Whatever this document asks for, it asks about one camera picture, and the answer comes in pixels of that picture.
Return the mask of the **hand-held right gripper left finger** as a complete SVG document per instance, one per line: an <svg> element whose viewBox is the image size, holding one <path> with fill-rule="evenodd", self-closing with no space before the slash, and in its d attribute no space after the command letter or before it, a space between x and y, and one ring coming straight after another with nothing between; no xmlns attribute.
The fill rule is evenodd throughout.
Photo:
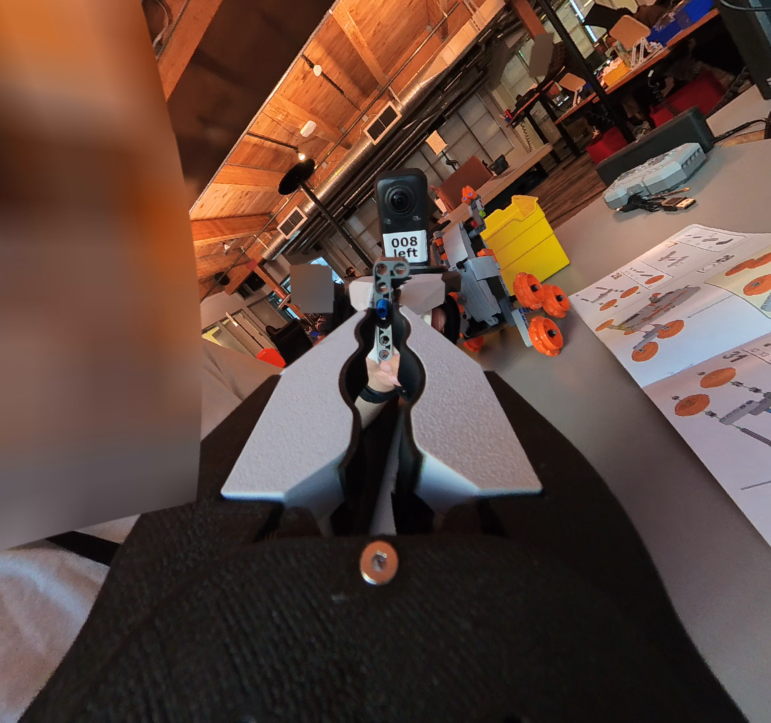
<svg viewBox="0 0 771 723"><path fill-rule="evenodd" d="M364 311L350 317L281 373L221 488L224 498L308 509L329 521L329 535L365 528L369 465L352 399L367 380L366 368L353 373L352 391L345 381L364 317Z"/></svg>

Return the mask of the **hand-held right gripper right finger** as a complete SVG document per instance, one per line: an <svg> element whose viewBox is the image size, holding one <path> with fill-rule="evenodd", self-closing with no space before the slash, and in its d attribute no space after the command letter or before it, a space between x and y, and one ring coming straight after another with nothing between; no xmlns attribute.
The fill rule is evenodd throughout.
<svg viewBox="0 0 771 723"><path fill-rule="evenodd" d="M481 367L407 307L400 335L405 405L392 487L397 533L427 533L433 517L483 498L543 486Z"/></svg>

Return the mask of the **grey angled building beam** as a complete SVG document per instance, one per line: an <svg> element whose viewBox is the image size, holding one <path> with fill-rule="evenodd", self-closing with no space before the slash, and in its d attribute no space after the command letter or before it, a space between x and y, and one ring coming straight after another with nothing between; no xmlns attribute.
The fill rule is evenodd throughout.
<svg viewBox="0 0 771 723"><path fill-rule="evenodd" d="M410 263L401 256L381 257L376 260L372 275L374 277L375 305L384 300L388 301L392 308L394 291L410 277Z"/></svg>

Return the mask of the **grey straight building beam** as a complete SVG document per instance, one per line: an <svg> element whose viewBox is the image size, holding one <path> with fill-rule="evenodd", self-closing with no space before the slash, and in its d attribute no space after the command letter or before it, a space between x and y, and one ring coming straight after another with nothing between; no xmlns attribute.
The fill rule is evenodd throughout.
<svg viewBox="0 0 771 723"><path fill-rule="evenodd" d="M393 310L375 312L374 342L367 358L377 364L389 361L394 354L392 321Z"/></svg>

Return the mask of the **person's left forearm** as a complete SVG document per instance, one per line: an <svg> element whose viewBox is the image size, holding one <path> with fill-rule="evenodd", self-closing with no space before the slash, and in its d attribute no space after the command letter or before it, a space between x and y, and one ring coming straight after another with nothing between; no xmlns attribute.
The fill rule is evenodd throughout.
<svg viewBox="0 0 771 723"><path fill-rule="evenodd" d="M400 402L397 398L377 404L357 398L355 407L360 414L363 433L370 430L373 435L382 435L387 439L392 437L399 418Z"/></svg>

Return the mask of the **person's left hand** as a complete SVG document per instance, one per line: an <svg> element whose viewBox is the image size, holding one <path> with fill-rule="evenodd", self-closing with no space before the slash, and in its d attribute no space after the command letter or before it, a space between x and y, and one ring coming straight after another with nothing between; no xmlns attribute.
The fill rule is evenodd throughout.
<svg viewBox="0 0 771 723"><path fill-rule="evenodd" d="M456 322L459 321L457 303L452 297L449 297L441 306L441 309L447 315L446 326L443 330L436 330L432 326L431 327L452 343L456 343L459 335L459 330L456 326ZM390 390L391 388L400 388L400 381L398 379L400 355L398 352L394 352L389 361L377 364L366 358L366 363L368 368L367 384L370 387L381 391Z"/></svg>

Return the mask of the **grey and orange toy robot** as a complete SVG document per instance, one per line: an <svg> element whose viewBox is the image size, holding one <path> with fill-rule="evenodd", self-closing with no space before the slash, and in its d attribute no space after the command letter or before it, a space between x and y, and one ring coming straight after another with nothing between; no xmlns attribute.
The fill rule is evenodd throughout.
<svg viewBox="0 0 771 723"><path fill-rule="evenodd" d="M466 185L460 206L445 215L429 245L432 261L459 275L459 285L450 293L459 311L458 339L477 352L487 333L506 324L516 327L529 347L527 321L515 307L494 252L481 236L485 229L482 199Z"/></svg>

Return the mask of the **brown board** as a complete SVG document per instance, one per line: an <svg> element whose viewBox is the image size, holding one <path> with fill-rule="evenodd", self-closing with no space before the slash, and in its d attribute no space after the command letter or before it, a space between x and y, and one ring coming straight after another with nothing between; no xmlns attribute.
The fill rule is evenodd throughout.
<svg viewBox="0 0 771 723"><path fill-rule="evenodd" d="M465 187L470 186L477 190L493 177L493 173L482 161L477 156L472 156L438 186L437 195L448 210L454 210L462 202L462 190Z"/></svg>

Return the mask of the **light background table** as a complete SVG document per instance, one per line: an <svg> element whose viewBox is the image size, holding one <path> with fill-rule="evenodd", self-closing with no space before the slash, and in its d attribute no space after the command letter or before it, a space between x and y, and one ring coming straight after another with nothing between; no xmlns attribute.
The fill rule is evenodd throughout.
<svg viewBox="0 0 771 723"><path fill-rule="evenodd" d="M506 169L500 176L494 176L483 186L474 191L478 197L481 198L483 203L487 205L491 200L496 198L501 192L509 188L516 179L520 178L530 170L532 167L538 165L547 154L553 151L552 145L543 145L540 148L529 153L526 158L517 165L511 166Z"/></svg>

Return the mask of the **open white instruction booklet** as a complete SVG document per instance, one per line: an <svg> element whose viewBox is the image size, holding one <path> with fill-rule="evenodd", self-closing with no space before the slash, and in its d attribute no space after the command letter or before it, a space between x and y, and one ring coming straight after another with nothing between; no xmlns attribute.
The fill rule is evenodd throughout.
<svg viewBox="0 0 771 723"><path fill-rule="evenodd" d="M570 296L770 541L770 235L699 225Z"/></svg>

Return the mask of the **black rectangular box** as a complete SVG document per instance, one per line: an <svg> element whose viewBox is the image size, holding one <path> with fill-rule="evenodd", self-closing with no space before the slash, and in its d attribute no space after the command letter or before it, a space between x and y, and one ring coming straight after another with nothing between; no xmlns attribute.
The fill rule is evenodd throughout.
<svg viewBox="0 0 771 723"><path fill-rule="evenodd" d="M705 115L698 107L690 107L672 120L652 129L645 137L604 159L596 170L606 186L610 186L620 175L662 155L675 147L697 143L705 153L713 149L716 137L711 131Z"/></svg>

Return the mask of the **wooden work table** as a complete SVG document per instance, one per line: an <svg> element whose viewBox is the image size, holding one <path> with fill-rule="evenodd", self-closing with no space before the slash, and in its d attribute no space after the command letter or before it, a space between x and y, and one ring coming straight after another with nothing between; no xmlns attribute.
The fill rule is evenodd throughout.
<svg viewBox="0 0 771 723"><path fill-rule="evenodd" d="M659 45L660 50L646 53L624 75L613 76L605 85L608 95L618 93L626 99L641 92L642 111L650 118L653 106L703 70L712 72L727 92L742 68L717 9L691 0L664 15L661 25L661 29L652 29L647 38L649 45Z"/></svg>

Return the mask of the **large red storage bin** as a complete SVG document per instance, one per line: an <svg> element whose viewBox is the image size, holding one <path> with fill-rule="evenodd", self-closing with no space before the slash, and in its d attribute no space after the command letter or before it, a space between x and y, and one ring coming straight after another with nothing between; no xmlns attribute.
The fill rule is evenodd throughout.
<svg viewBox="0 0 771 723"><path fill-rule="evenodd" d="M724 88L709 70L701 71L691 82L670 93L650 110L653 125L658 127L677 115L696 107L705 116L717 106L724 95Z"/></svg>

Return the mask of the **dark computer tower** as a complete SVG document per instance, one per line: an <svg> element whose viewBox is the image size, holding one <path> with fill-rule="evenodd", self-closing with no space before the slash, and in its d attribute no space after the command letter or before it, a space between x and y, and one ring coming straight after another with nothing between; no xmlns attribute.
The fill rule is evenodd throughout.
<svg viewBox="0 0 771 723"><path fill-rule="evenodd" d="M749 73L770 98L770 0L714 0Z"/></svg>

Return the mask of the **silver air duct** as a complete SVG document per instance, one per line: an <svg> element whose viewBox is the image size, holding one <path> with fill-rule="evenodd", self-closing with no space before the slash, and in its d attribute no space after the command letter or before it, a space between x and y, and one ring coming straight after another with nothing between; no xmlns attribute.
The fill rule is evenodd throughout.
<svg viewBox="0 0 771 723"><path fill-rule="evenodd" d="M330 176L313 189L338 222L343 225L345 211L366 200L375 176L408 158L411 148L424 141L438 117L478 82L504 8L504 0L485 0L400 92L395 105L402 118L394 129L378 145L363 133ZM309 198L292 210L286 221L290 220L292 228L286 233L279 229L261 252L264 261L275 259L285 249L291 253L304 249L328 231L335 231Z"/></svg>

